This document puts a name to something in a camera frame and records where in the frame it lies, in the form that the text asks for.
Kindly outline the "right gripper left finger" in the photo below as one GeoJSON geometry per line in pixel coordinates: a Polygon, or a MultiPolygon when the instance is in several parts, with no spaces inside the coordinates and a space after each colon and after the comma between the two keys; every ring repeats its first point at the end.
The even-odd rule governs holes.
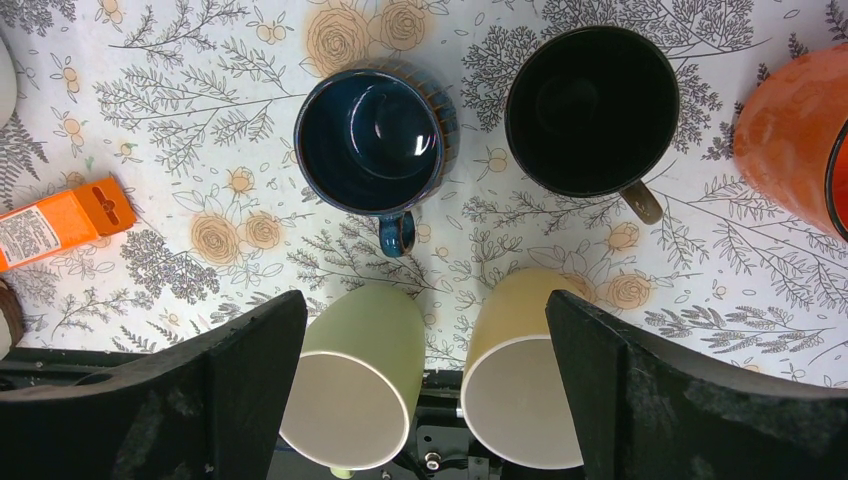
{"type": "Polygon", "coordinates": [[[283,293],[154,354],[15,348],[5,479],[263,479],[307,323],[283,293]]]}

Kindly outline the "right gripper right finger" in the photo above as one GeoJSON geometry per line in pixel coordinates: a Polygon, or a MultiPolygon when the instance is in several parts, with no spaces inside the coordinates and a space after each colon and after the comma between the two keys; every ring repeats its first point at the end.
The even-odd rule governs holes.
{"type": "Polygon", "coordinates": [[[732,366],[556,290],[546,317],[590,479],[843,479],[847,394],[732,366]]]}

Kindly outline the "light green mug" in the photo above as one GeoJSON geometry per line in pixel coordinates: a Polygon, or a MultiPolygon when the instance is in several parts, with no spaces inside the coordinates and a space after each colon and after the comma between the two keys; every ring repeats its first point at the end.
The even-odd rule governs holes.
{"type": "Polygon", "coordinates": [[[417,304],[387,285],[335,300],[307,327],[280,434],[337,470],[382,466],[405,446],[425,366],[417,304]]]}

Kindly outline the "yellow cup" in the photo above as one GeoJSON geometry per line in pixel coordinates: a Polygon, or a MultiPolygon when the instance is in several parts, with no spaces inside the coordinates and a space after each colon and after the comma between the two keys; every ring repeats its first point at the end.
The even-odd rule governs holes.
{"type": "Polygon", "coordinates": [[[582,465],[574,421],[546,316],[563,276],[527,268],[505,276],[473,327],[460,389],[468,428],[488,450],[524,467],[582,465]]]}

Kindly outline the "dark brown mug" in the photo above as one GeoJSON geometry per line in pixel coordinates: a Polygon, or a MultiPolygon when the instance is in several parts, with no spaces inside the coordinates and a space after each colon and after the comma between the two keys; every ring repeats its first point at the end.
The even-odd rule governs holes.
{"type": "Polygon", "coordinates": [[[504,113],[511,153],[548,191],[618,194],[652,225],[663,209],[643,182],[670,147],[680,114],[675,71],[646,37],[622,27],[575,29],[520,68],[504,113]]]}

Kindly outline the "orange mug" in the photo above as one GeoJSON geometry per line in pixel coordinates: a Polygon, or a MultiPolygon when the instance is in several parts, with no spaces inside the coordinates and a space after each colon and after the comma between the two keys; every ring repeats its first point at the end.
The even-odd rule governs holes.
{"type": "Polygon", "coordinates": [[[750,187],[846,240],[846,45],[804,54],[760,84],[738,118],[733,152],[750,187]]]}

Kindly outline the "navy round cup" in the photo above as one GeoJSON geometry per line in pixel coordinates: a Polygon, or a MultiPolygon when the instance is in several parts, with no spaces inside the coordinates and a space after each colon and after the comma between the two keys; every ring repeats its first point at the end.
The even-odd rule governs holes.
{"type": "Polygon", "coordinates": [[[413,248],[412,209],[433,194],[460,149],[457,109],[428,68],[362,59],[317,83],[293,131],[299,168],[324,202],[373,217],[383,254],[413,248]]]}

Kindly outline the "cream cloth bag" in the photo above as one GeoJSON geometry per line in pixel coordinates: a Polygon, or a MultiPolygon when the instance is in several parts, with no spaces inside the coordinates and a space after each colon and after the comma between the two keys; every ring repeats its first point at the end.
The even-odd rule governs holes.
{"type": "Polygon", "coordinates": [[[24,314],[16,293],[1,281],[1,351],[3,360],[24,335],[24,314]]]}

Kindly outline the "orange tube package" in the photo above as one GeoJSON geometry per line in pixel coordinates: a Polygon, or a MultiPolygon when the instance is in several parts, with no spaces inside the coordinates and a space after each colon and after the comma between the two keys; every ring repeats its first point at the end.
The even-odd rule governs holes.
{"type": "Polygon", "coordinates": [[[112,177],[57,193],[1,216],[1,270],[126,231],[136,220],[112,177]]]}

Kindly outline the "floral table mat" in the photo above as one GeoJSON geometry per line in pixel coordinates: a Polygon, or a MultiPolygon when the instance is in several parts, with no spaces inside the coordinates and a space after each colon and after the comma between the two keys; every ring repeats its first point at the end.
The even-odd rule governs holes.
{"type": "Polygon", "coordinates": [[[747,186],[731,139],[750,90],[845,43],[843,1],[5,1],[18,83],[1,130],[1,207],[107,176],[138,220],[13,270],[29,348],[153,353],[301,290],[316,316],[386,283],[420,305],[430,369],[464,366],[507,273],[546,267],[623,319],[732,365],[847,385],[847,248],[747,186]],[[544,41],[616,25],[651,39],[681,88],[641,223],[616,195],[568,199],[509,152],[512,76],[544,41]],[[384,257],[377,225],[321,201],[293,124],[313,86],[359,58],[440,76],[459,158],[384,257]]]}

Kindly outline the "white vegetable tub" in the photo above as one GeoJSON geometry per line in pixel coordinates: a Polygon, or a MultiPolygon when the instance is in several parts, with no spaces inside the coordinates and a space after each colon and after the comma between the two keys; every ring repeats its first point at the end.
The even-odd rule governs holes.
{"type": "Polygon", "coordinates": [[[0,127],[10,121],[18,100],[17,73],[13,56],[4,38],[0,47],[0,127]]]}

